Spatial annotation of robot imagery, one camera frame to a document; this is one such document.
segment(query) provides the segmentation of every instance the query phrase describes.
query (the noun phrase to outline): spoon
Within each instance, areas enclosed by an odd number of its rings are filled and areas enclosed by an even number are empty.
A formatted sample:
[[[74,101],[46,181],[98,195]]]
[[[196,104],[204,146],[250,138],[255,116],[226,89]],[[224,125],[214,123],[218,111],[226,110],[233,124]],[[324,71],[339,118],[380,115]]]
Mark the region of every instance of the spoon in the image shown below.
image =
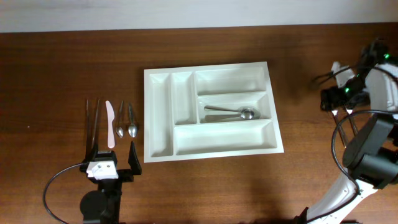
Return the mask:
[[[121,121],[122,121],[122,119],[123,119],[123,100],[122,100],[122,103],[120,104],[120,108],[119,108],[119,114],[118,114],[119,116],[118,116],[118,124],[117,124],[117,126],[116,126],[116,129],[115,129],[115,131],[116,131],[116,134],[118,134],[118,136],[120,137],[120,138],[122,138],[123,137],[123,128],[122,128],[122,126],[121,126]]]
[[[132,114],[131,103],[129,103],[129,118],[130,118],[130,126],[129,126],[129,134],[131,137],[137,136],[137,126],[134,124],[134,115]]]
[[[259,119],[260,112],[254,108],[241,107],[238,110],[231,110],[226,108],[219,108],[216,106],[205,106],[205,110],[218,110],[218,111],[233,111],[238,112],[237,114],[219,114],[219,115],[206,115],[205,120],[207,122],[213,122],[220,119],[228,118],[241,118],[242,120]]]

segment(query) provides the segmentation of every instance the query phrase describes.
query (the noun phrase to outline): wooden table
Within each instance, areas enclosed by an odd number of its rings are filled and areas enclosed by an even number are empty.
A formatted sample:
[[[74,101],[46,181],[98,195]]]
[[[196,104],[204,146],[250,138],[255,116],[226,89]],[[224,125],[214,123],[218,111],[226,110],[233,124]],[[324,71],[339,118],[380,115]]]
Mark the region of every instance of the wooden table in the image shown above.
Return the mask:
[[[144,69],[263,61],[285,153],[144,164],[142,127],[135,143],[143,173],[123,185],[120,221],[293,218],[339,175],[330,154],[335,124],[308,81],[335,60],[354,64],[376,37],[398,54],[398,24],[0,34],[0,223],[56,223],[42,191],[51,176],[84,157],[86,98],[101,97],[114,108],[131,102],[143,126]],[[104,105],[101,112],[99,146],[107,149]],[[117,139],[119,168],[128,167],[130,141]],[[81,223],[80,200],[95,189],[71,170],[50,186],[48,203],[62,219]],[[398,186],[370,196],[347,218],[396,223]]]

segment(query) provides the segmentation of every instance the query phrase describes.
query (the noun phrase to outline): wire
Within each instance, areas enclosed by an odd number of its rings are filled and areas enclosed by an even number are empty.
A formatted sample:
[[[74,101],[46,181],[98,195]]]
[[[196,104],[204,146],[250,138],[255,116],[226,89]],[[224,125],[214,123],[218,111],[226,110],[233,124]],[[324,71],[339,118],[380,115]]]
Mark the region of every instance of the wire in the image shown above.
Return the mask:
[[[380,72],[384,72],[386,75],[388,75],[388,76],[392,79],[392,81],[394,81],[394,82],[396,83],[396,85],[398,86],[398,78],[395,77],[391,72],[389,72],[389,71],[387,71],[387,70],[385,70],[385,69],[383,69],[383,68],[373,67],[373,66],[365,66],[365,65],[353,65],[353,66],[349,66],[349,67],[343,68],[343,69],[341,69],[341,70],[338,70],[338,71],[337,71],[336,73],[334,73],[333,75],[330,75],[328,78],[326,78],[326,79],[324,79],[324,80],[318,82],[317,84],[318,84],[318,85],[322,85],[322,84],[324,84],[325,82],[327,82],[328,80],[330,80],[330,79],[332,79],[332,78],[335,78],[338,74],[340,74],[340,73],[342,73],[342,72],[345,72],[345,71],[347,71],[347,70],[349,70],[349,69],[352,69],[352,68],[369,68],[369,69],[371,69],[371,70],[373,70],[373,69],[379,70]],[[317,77],[315,77],[312,81],[314,82],[315,80],[318,80],[320,77],[323,77],[323,76],[326,76],[326,75],[317,76]]]
[[[336,142],[336,136],[337,136],[337,132],[338,129],[341,127],[341,125],[343,125],[343,123],[345,121],[347,121],[350,118],[353,118],[359,114],[385,114],[385,115],[394,115],[394,114],[398,114],[398,111],[382,111],[382,110],[361,110],[361,111],[356,111],[354,113],[351,113],[347,116],[345,116],[337,125],[336,128],[333,132],[333,135],[331,136],[331,155],[333,156],[333,159],[337,165],[337,167],[339,168],[339,170],[345,175],[347,176],[347,178],[352,181],[356,187],[356,192],[355,194],[345,203],[341,204],[340,206],[336,207],[333,210],[330,210],[329,212],[326,212],[322,215],[318,215],[314,218],[311,218],[310,220],[307,220],[307,223],[313,222],[319,218],[325,217],[327,215],[330,215],[332,213],[337,212],[338,210],[344,208],[346,205],[350,204],[352,201],[354,201],[356,199],[357,196],[361,195],[361,189],[359,188],[358,183],[348,174],[347,171],[344,170],[343,166],[341,166],[340,162],[338,161],[337,157],[336,157],[336,149],[335,149],[335,142]]]
[[[52,182],[55,178],[57,178],[60,174],[62,174],[62,173],[65,172],[65,171],[68,171],[68,170],[70,170],[70,169],[72,169],[72,168],[75,168],[75,167],[78,167],[78,166],[81,166],[81,165],[84,165],[84,164],[85,164],[85,163],[75,164],[75,165],[70,166],[70,167],[68,167],[68,168],[66,168],[66,169],[64,169],[64,170],[61,170],[58,174],[55,174],[55,175],[47,182],[47,184],[46,184],[45,187],[44,187],[44,191],[43,191],[43,204],[44,204],[44,208],[46,209],[46,211],[47,211],[54,219],[56,219],[56,220],[59,221],[60,223],[68,224],[67,222],[65,222],[65,221],[63,221],[62,219],[60,219],[58,216],[54,215],[54,213],[52,213],[51,210],[49,209],[49,206],[47,206],[47,202],[45,201],[45,195],[46,195],[46,193],[47,193],[47,190],[49,189],[49,186],[50,186],[51,182]]]

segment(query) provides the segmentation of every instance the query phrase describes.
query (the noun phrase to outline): cutlery tray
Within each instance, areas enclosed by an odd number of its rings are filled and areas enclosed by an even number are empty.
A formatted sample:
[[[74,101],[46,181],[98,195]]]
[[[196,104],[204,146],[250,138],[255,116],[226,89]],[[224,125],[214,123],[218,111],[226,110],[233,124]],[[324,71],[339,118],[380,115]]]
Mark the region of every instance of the cutlery tray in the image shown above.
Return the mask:
[[[283,152],[266,62],[144,71],[144,162]],[[207,123],[204,106],[255,107],[256,120]]]

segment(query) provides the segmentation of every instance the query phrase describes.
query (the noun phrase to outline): black cable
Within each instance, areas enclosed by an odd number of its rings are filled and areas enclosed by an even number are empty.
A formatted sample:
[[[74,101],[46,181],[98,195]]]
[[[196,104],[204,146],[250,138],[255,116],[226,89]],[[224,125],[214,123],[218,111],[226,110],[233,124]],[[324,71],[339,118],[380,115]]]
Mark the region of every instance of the black cable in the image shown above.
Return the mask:
[[[351,114],[347,115],[346,117],[344,117],[344,118],[336,125],[336,128],[335,128],[335,130],[334,130],[334,132],[333,132],[333,135],[332,135],[332,137],[331,137],[331,155],[333,156],[333,159],[335,160],[335,163],[336,163],[337,167],[339,168],[339,170],[340,170],[345,176],[347,176],[347,178],[348,178],[350,181],[352,181],[352,182],[354,183],[354,185],[355,185],[355,187],[356,187],[356,192],[355,192],[355,194],[354,194],[348,201],[346,201],[345,203],[341,204],[340,206],[336,207],[336,208],[333,209],[333,210],[330,210],[329,212],[326,212],[326,213],[324,213],[324,214],[322,214],[322,215],[318,215],[318,216],[316,216],[316,217],[314,217],[314,218],[311,218],[311,219],[307,220],[307,223],[313,222],[313,221],[315,221],[315,220],[317,220],[317,219],[319,219],[319,218],[322,218],[322,217],[325,217],[325,216],[327,216],[327,215],[330,215],[330,214],[332,214],[332,213],[337,212],[338,210],[344,208],[346,205],[350,204],[353,200],[355,200],[355,198],[356,198],[357,196],[361,195],[361,189],[359,188],[358,183],[348,174],[347,171],[344,170],[343,166],[341,166],[341,164],[339,163],[339,161],[338,161],[338,159],[337,159],[337,157],[336,157],[335,142],[336,142],[336,136],[337,136],[338,129],[341,127],[341,125],[342,125],[345,121],[347,121],[348,119],[353,118],[353,117],[355,117],[355,116],[357,116],[357,115],[359,115],[359,114],[369,114],[369,113],[394,115],[394,114],[398,114],[398,111],[361,110],[361,111],[357,111],[357,112],[354,112],[354,113],[351,113]]]
[[[54,215],[54,213],[51,212],[51,210],[50,210],[49,207],[47,206],[47,202],[45,201],[45,194],[47,193],[47,190],[49,189],[49,186],[50,186],[51,182],[52,182],[55,178],[57,178],[57,177],[58,177],[60,174],[62,174],[63,172],[65,172],[65,171],[67,171],[67,170],[70,170],[70,169],[72,169],[72,168],[74,168],[74,167],[81,166],[81,165],[84,165],[84,163],[75,164],[75,165],[70,166],[70,167],[68,167],[68,168],[66,168],[66,169],[64,169],[64,170],[61,170],[58,174],[55,174],[55,175],[47,182],[47,184],[46,184],[45,187],[44,187],[44,191],[43,191],[43,204],[44,204],[44,208],[46,209],[46,211],[47,211],[54,219],[56,219],[56,220],[59,221],[60,223],[68,224],[67,222],[63,221],[62,219],[60,219],[59,217],[57,217],[56,215]]]
[[[388,75],[388,76],[392,79],[392,81],[394,81],[394,82],[396,83],[396,85],[398,86],[398,78],[395,77],[391,72],[389,72],[389,71],[387,71],[387,70],[385,70],[385,69],[383,69],[383,68],[373,67],[373,66],[365,66],[365,65],[353,65],[353,66],[349,66],[349,67],[343,68],[343,69],[341,69],[341,70],[338,70],[338,71],[337,71],[336,73],[334,73],[333,75],[330,75],[328,78],[326,78],[326,79],[324,79],[324,80],[318,82],[317,84],[318,84],[318,85],[322,85],[322,84],[324,84],[325,82],[327,82],[328,80],[330,80],[330,79],[332,79],[332,78],[335,78],[338,74],[340,74],[340,73],[342,73],[342,72],[345,72],[345,71],[347,71],[347,70],[349,70],[349,69],[352,69],[352,68],[368,68],[368,69],[371,69],[371,70],[372,70],[372,69],[379,70],[380,72],[384,72],[386,75]],[[323,77],[323,76],[326,76],[326,75],[317,76],[317,77],[315,77],[315,78],[313,79],[313,81],[318,80],[318,78]]]

